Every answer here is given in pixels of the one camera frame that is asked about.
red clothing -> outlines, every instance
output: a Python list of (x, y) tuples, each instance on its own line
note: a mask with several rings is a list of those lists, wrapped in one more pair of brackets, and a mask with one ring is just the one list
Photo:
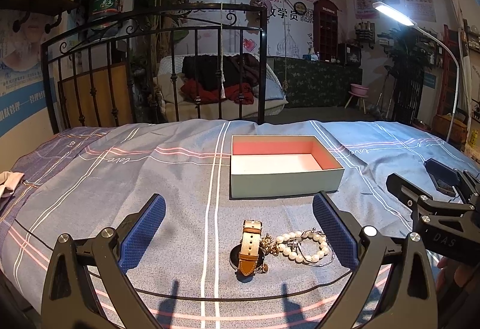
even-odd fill
[[(241, 88), (244, 97), (242, 104), (253, 104), (255, 98), (253, 92), (251, 91), (250, 85), (248, 83), (242, 83)], [(195, 97), (197, 96), (197, 83), (194, 79), (185, 81), (180, 90), (184, 94), (186, 94), (192, 101), (195, 101)], [(206, 91), (205, 89), (203, 89), (200, 83), (198, 84), (198, 96), (200, 97), (200, 104), (218, 103), (218, 90), (214, 90), (211, 92)], [(240, 104), (238, 101), (239, 86), (232, 85), (225, 88), (225, 97), (226, 99), (232, 100), (235, 103)]]

open box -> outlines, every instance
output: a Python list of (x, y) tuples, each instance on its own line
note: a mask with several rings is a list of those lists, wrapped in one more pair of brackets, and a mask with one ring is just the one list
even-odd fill
[(336, 191), (344, 170), (314, 136), (232, 136), (232, 198), (302, 196)]

green patterned tablecloth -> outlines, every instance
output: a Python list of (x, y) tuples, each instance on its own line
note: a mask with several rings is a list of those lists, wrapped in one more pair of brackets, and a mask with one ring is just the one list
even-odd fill
[[(283, 84), (285, 58), (272, 56), (268, 64)], [(362, 69), (305, 59), (286, 59), (285, 92), (289, 102), (285, 108), (344, 106), (349, 97), (350, 84), (361, 84)]]

pearl bracelet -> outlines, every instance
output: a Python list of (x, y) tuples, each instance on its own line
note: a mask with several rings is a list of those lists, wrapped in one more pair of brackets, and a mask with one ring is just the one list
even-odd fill
[[(301, 251), (302, 240), (307, 238), (318, 242), (320, 245), (320, 250), (312, 256), (303, 255)], [(295, 261), (298, 264), (307, 265), (318, 263), (330, 252), (327, 237), (322, 232), (316, 231), (315, 228), (303, 232), (292, 231), (290, 233), (285, 233), (284, 235), (279, 235), (277, 237), (277, 249), (290, 260)]]

blue rubber pad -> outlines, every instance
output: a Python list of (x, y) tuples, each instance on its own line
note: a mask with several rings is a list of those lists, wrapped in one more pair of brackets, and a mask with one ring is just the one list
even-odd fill
[(313, 215), (332, 245), (338, 261), (354, 271), (359, 265), (357, 242), (322, 194), (316, 194), (313, 200)]
[(430, 158), (423, 163), (423, 166), (427, 173), (432, 174), (438, 180), (441, 180), (452, 187), (460, 184), (457, 172), (437, 160)]
[(157, 195), (145, 210), (121, 245), (118, 266), (123, 273), (135, 268), (157, 232), (167, 212), (165, 199)]

